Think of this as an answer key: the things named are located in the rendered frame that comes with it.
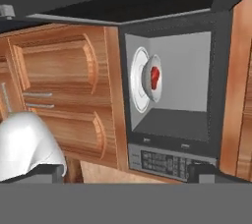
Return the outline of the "wooden cupboard door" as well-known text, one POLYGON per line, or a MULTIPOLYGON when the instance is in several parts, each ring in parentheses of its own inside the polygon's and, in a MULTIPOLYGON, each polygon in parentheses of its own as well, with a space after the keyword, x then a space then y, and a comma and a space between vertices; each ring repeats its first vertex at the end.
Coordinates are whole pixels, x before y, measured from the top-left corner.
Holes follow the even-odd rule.
POLYGON ((8 117, 1 83, 6 83, 12 113, 24 109, 13 55, 7 38, 0 38, 0 123, 8 117))
POLYGON ((66 156, 127 170, 125 127, 112 106, 28 108, 46 123, 66 156))
POLYGON ((70 103, 111 103, 108 45, 116 28, 42 26, 8 36, 23 91, 70 103))

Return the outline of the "white microwave turntable plate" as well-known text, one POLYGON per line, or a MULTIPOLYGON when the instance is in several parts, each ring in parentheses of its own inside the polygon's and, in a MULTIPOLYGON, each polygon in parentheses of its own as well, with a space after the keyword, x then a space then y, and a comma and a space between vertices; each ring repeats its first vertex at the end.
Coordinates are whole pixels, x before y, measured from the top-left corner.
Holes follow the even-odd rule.
POLYGON ((146 95, 142 85, 142 73, 149 60, 149 54, 145 47, 139 47, 134 53, 131 71, 130 86, 133 103, 140 113, 144 113, 149 105, 150 99, 146 95))

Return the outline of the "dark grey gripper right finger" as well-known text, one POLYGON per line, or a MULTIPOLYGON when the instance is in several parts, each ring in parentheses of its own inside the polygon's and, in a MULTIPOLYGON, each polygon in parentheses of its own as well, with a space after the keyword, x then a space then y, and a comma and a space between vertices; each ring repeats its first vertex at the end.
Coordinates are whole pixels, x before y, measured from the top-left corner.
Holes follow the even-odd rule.
POLYGON ((212 164, 193 164, 188 166, 191 184, 249 184, 244 179, 224 174, 212 164))

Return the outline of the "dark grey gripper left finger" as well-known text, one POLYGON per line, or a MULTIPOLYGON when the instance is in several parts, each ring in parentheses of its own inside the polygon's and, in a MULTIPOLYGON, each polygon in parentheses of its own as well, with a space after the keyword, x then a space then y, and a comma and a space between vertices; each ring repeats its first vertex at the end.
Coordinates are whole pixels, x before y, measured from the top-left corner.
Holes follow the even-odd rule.
POLYGON ((64 181, 63 172, 63 165, 38 165, 27 174, 0 181, 0 184, 62 184, 64 181))

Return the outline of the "wooden cupboard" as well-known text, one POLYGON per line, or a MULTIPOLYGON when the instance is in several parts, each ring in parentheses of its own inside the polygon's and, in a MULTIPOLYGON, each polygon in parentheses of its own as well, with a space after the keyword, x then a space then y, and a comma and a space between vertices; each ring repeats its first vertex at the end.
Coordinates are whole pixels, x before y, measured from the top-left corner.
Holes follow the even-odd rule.
POLYGON ((233 8, 220 169, 252 182, 252 0, 233 8))

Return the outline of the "red steak piece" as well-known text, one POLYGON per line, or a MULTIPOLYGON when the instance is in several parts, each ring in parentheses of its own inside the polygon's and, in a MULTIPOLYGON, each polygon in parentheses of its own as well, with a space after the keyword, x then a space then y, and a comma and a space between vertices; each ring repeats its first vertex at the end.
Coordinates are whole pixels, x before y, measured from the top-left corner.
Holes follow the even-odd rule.
POLYGON ((153 66, 151 69, 151 86, 152 89, 156 89, 158 86, 158 80, 160 76, 159 68, 156 66, 153 66))

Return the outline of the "dark grey microwave oven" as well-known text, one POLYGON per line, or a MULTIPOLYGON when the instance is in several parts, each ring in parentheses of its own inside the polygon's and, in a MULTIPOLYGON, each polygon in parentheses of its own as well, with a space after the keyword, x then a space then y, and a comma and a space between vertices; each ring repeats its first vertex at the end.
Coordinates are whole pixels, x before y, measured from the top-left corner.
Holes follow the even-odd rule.
POLYGON ((220 162, 231 14, 200 12, 124 25, 119 30, 131 170, 181 182, 188 166, 220 162), (140 113, 132 99, 134 53, 161 61, 162 91, 140 113))

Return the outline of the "white bowl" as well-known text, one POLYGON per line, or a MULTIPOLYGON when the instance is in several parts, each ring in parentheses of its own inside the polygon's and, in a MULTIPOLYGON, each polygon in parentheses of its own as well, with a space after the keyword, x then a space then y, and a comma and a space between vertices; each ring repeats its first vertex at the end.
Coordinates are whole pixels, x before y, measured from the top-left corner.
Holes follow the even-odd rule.
POLYGON ((155 54, 150 57, 148 62, 145 64, 142 72, 142 87, 144 89, 145 94, 148 96, 148 98, 158 103, 161 98, 161 91, 162 91, 162 70, 161 70, 161 61, 160 58, 155 54), (152 89, 151 86, 151 69, 153 66, 156 66, 159 68, 160 76, 159 80, 157 82, 157 88, 152 89))

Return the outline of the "white rounded object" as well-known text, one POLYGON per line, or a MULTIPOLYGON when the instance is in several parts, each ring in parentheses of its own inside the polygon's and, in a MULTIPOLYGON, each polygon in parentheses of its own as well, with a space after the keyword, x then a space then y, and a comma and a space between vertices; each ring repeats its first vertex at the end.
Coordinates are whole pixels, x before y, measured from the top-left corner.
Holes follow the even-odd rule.
POLYGON ((17 112, 0 123, 0 182, 50 165, 58 167, 61 178, 65 177, 67 163, 63 151, 39 116, 17 112))

